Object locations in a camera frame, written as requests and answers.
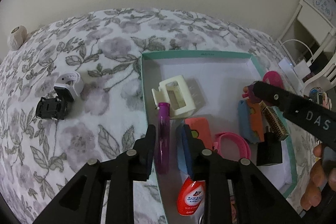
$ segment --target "bed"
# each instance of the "bed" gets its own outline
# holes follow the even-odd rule
[[[141,54],[180,49],[248,52],[265,70],[283,75],[283,55],[270,36],[182,10],[123,8],[70,17],[33,31],[8,53],[0,65],[0,192],[19,222],[32,223],[89,158],[114,159],[146,132]],[[39,98],[54,97],[58,75],[72,70],[85,85],[70,115],[37,119]],[[298,184],[287,199],[299,211],[315,142],[289,126]],[[134,216],[135,223],[166,223],[153,172],[134,185]]]

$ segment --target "pink watch strap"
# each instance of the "pink watch strap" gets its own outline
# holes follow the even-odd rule
[[[239,149],[240,158],[251,159],[251,149],[245,139],[237,134],[231,132],[223,132],[215,135],[216,141],[213,143],[214,150],[218,151],[218,154],[221,154],[221,139],[226,138],[233,141]]]

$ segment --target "purple tube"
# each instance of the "purple tube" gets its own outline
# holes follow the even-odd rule
[[[169,103],[159,103],[158,114],[158,142],[155,153],[156,170],[159,174],[167,174],[169,171],[169,137],[170,137],[170,117]]]

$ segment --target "yellow dot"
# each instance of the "yellow dot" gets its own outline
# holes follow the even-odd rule
[[[198,138],[198,132],[196,130],[191,130],[191,134],[193,136],[193,138]]]

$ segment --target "hand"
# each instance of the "hand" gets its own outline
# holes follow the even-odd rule
[[[322,157],[322,144],[314,148],[313,153],[316,157]],[[322,160],[319,159],[311,169],[310,180],[306,191],[301,198],[301,206],[305,210],[309,210],[311,206],[316,207],[321,202],[321,191],[319,186],[322,186],[326,181],[326,175],[322,168]],[[333,169],[328,178],[329,186],[336,191],[336,169]]]

